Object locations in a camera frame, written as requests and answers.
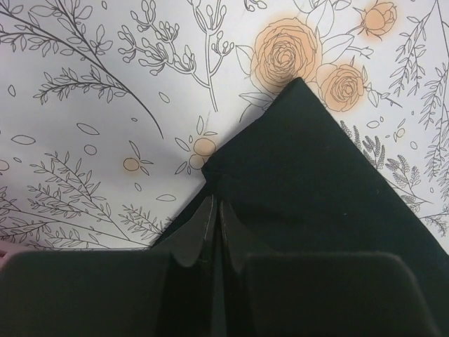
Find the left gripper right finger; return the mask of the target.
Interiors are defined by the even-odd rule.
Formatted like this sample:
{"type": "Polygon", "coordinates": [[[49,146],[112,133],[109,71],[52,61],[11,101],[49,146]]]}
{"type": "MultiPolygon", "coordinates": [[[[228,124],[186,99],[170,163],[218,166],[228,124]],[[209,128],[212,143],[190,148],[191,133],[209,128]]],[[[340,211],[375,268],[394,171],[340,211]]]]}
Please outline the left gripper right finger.
{"type": "Polygon", "coordinates": [[[383,252],[280,253],[220,205],[229,336],[440,336],[406,264],[383,252]]]}

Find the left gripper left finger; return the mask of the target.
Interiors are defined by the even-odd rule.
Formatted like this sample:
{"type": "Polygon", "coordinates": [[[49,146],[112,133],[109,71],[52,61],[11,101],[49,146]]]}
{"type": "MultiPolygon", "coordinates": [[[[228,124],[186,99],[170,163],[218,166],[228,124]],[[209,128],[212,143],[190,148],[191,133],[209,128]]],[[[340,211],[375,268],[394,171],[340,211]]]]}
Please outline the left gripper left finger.
{"type": "Polygon", "coordinates": [[[1,268],[2,336],[209,336],[215,200],[155,247],[26,251],[1,268]]]}

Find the black t shirt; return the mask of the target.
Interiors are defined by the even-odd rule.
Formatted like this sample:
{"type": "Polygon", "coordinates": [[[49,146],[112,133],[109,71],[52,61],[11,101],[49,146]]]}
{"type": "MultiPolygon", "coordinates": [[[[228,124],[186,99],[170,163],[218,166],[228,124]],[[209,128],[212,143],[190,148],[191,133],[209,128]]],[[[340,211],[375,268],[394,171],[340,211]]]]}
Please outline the black t shirt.
{"type": "Polygon", "coordinates": [[[217,150],[202,174],[205,185],[167,234],[214,194],[282,249],[385,251],[411,267],[448,268],[448,254],[302,79],[217,150]]]}

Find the floral table cloth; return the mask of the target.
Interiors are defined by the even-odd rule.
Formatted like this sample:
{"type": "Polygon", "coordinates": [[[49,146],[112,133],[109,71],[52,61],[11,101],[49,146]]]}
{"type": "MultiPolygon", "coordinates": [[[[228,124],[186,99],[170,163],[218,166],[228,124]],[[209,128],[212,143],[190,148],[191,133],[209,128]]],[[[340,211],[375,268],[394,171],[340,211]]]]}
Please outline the floral table cloth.
{"type": "Polygon", "coordinates": [[[296,77],[447,248],[447,1],[2,1],[1,240],[151,246],[296,77]]]}

